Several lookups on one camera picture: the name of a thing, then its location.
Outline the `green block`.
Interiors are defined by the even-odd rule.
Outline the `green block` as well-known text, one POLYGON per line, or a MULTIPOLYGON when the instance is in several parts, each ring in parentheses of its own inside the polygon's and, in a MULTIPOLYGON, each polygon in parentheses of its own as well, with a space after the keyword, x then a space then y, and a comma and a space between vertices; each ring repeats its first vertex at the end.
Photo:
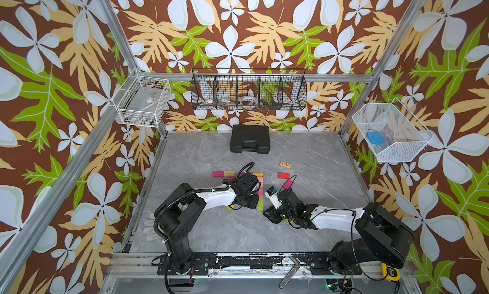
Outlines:
POLYGON ((264 199, 260 198, 257 204, 257 211, 263 212, 264 211, 264 199))

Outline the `magenta block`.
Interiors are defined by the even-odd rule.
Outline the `magenta block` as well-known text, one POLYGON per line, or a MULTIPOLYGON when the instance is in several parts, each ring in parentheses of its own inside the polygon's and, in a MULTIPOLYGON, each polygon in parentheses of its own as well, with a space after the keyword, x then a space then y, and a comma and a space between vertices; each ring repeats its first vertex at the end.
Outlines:
POLYGON ((213 171, 212 176, 214 178, 223 178, 225 175, 224 171, 213 171))
POLYGON ((294 181, 291 181, 291 180, 288 180, 287 182, 285 182, 284 186, 283 186, 283 189, 284 190, 287 190, 289 189, 292 185, 294 184, 294 181))

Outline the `red block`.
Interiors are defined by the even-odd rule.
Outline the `red block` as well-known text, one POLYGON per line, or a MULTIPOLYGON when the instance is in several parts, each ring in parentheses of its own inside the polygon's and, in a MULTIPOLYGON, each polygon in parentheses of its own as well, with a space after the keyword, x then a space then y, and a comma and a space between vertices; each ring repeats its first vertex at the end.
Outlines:
POLYGON ((290 174, 288 174, 288 173, 284 173, 284 172, 279 172, 279 173, 278 173, 278 177, 279 177, 280 179, 290 179, 290 174))

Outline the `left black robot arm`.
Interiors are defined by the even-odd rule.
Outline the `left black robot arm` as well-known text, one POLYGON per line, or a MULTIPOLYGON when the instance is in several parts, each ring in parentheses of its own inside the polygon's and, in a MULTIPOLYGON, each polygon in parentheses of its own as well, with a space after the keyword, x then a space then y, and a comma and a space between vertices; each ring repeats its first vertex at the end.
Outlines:
POLYGON ((230 181, 225 179, 215 188, 179 185, 154 213, 154 231, 164 241, 170 268, 179 274, 191 268, 193 253, 188 234, 203 211, 231 205, 255 209, 260 186, 258 177, 249 172, 230 181))

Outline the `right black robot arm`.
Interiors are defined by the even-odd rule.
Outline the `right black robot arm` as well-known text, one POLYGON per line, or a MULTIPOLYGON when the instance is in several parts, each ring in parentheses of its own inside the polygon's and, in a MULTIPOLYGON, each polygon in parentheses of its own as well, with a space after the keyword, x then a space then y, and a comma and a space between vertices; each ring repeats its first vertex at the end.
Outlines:
POLYGON ((328 252, 325 263, 332 272, 358 274, 360 264, 374 261, 395 269, 404 267, 414 240, 413 231, 381 205, 369 202, 357 209, 305 205, 291 188, 279 192, 271 187, 265 195, 272 206, 264 211, 264 216, 276 225, 287 221, 298 229, 341 230, 360 236, 341 240, 328 252))

